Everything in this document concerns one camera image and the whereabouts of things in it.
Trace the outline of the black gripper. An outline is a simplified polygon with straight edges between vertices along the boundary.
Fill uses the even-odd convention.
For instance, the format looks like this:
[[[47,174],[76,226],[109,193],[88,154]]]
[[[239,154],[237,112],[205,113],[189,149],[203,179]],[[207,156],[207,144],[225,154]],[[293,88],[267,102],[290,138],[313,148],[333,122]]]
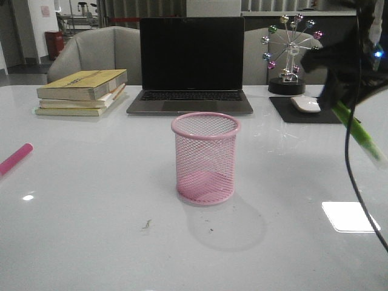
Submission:
[[[321,110],[339,101],[347,107],[359,104],[387,89],[387,1],[335,3],[356,10],[355,25],[340,42],[309,50],[301,59],[306,72],[327,69],[318,97]]]

